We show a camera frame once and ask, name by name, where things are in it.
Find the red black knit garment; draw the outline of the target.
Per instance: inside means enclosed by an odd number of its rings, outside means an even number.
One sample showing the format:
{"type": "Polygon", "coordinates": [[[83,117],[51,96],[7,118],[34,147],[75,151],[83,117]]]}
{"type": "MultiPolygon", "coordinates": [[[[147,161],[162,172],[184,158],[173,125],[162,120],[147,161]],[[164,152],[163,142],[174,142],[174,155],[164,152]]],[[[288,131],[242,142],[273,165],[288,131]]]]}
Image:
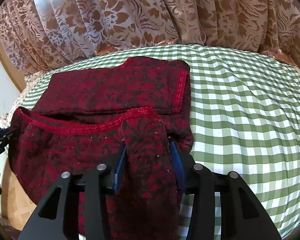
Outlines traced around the red black knit garment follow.
{"type": "Polygon", "coordinates": [[[38,203],[62,172],[80,174],[127,148],[119,192],[107,198],[113,239],[176,239],[182,193],[168,142],[190,153],[190,67],[128,58],[113,68],[53,74],[32,110],[15,110],[8,161],[38,203]]]}

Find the green white checkered bedsheet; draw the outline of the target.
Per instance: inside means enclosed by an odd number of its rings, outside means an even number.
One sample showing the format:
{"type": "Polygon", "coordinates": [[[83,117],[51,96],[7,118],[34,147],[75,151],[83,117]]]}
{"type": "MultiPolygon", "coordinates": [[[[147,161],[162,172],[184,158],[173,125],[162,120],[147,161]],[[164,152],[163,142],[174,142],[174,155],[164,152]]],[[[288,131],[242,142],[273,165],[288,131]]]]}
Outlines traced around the green white checkered bedsheet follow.
{"type": "MultiPolygon", "coordinates": [[[[190,67],[189,155],[212,172],[237,172],[282,238],[300,225],[300,74],[256,53],[166,46],[111,53],[44,74],[21,107],[32,110],[53,74],[113,68],[130,57],[181,60],[190,67]]],[[[176,238],[189,228],[193,198],[180,202],[176,238]]]]}

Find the brown floral curtain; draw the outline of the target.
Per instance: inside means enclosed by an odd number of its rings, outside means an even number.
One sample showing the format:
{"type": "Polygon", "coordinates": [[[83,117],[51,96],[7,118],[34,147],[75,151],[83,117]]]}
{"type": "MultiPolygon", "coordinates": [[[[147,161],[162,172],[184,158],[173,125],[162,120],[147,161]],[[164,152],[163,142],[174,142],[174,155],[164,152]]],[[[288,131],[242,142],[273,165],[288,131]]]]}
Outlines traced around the brown floral curtain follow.
{"type": "Polygon", "coordinates": [[[0,41],[29,75],[119,50],[200,44],[300,67],[298,0],[4,0],[0,41]]]}

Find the wooden window frame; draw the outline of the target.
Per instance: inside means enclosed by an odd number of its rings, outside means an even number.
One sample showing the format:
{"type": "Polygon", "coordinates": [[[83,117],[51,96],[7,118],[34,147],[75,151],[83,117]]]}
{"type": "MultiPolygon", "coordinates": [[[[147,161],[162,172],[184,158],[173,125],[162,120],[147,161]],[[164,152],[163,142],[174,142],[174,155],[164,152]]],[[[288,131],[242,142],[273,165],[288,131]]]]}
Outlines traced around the wooden window frame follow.
{"type": "Polygon", "coordinates": [[[26,85],[24,80],[24,74],[17,70],[17,68],[12,64],[10,58],[7,56],[4,47],[0,41],[0,61],[3,65],[4,70],[6,71],[7,75],[9,76],[10,80],[13,82],[17,90],[22,92],[26,85]]]}

